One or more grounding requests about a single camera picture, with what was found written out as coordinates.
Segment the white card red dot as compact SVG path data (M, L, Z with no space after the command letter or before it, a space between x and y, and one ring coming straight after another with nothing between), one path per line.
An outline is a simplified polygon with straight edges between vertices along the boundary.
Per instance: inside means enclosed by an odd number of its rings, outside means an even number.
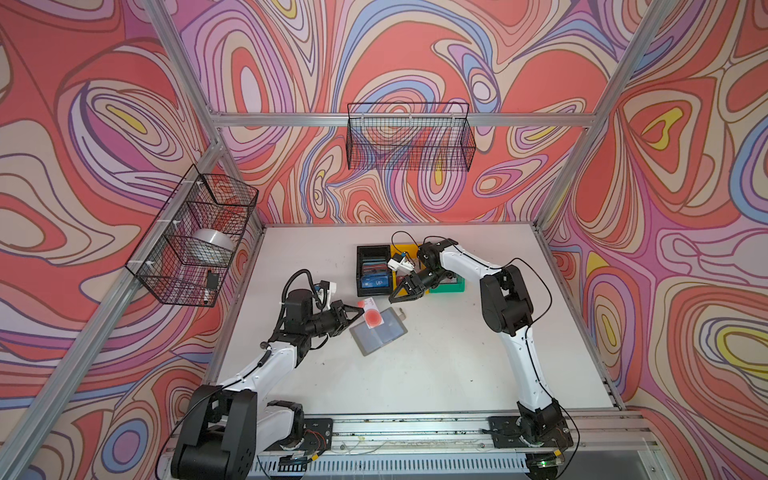
M377 328L384 323L381 311L372 297L361 300L358 305L364 310L364 320L369 329Z

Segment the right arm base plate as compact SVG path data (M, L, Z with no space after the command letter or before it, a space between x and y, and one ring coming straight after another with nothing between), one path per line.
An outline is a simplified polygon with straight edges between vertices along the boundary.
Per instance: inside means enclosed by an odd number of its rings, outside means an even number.
M491 416L483 430L495 448L533 448L565 450L574 440L562 416L543 423L525 416Z

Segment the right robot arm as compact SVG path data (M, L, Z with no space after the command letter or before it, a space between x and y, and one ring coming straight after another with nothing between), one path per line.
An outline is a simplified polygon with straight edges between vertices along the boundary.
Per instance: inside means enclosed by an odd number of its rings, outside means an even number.
M564 411L541 371L532 334L534 304L520 269L513 261L497 265L483 260L444 237L422 243L417 258L421 268L397 281L389 301L418 300L448 278L477 283L482 318L500 336L518 386L517 430L521 441L542 446L552 435L566 434Z

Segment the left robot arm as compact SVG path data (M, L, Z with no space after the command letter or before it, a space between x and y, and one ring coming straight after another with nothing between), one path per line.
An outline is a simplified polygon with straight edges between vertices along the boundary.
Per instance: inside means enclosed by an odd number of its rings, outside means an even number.
M179 423L171 477L245 479L264 449L302 443L303 407L266 395L297 369L314 339L340 335L364 313L333 300L327 287L285 294L263 354L222 385L203 385L193 393Z

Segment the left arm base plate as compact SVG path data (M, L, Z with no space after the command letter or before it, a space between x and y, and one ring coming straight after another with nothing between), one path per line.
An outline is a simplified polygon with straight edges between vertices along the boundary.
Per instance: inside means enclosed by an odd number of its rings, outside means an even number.
M304 452L318 453L330 450L333 445L334 420L330 417L309 418L303 421L299 429L300 438L291 434L286 439L275 440L266 444L264 434L266 429L258 427L257 448L259 452Z

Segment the grey card holder wallet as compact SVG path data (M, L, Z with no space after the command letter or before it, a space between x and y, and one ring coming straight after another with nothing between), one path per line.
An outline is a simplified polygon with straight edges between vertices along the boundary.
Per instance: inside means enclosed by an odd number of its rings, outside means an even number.
M363 356L369 356L408 333L400 309L392 307L381 312L383 323L369 327L366 323L353 326L353 340Z

